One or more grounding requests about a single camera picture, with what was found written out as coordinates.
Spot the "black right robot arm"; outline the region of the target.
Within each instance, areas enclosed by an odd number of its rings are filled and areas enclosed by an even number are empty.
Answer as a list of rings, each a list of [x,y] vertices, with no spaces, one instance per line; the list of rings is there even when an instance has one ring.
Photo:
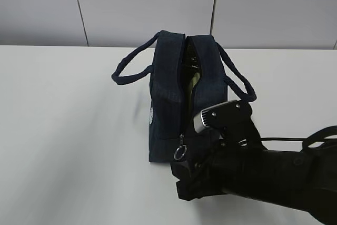
[[[203,153],[171,163],[177,195],[191,201],[240,197],[305,211],[336,224],[336,127],[302,139],[300,151],[275,151],[219,140]]]

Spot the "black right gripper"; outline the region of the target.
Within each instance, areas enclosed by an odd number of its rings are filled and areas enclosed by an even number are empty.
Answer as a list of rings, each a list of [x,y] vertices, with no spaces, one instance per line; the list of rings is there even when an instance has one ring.
[[[246,140],[220,141],[203,151],[188,151],[170,164],[172,175],[177,178],[178,198],[192,201],[226,194],[253,198],[252,183],[247,175],[252,156],[253,145]]]

